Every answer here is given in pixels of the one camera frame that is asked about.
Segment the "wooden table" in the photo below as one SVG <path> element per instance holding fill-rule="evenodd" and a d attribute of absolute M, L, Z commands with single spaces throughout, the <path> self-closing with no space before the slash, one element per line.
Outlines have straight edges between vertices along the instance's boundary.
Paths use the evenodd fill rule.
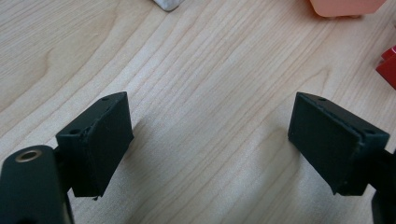
<path fill-rule="evenodd" d="M 78 223 L 372 223 L 333 196 L 288 141 L 297 91 L 391 134 L 396 91 L 375 71 L 396 44 L 396 1 L 327 20 L 303 0 L 0 2 L 0 162 L 127 91 L 135 140 Z"/>

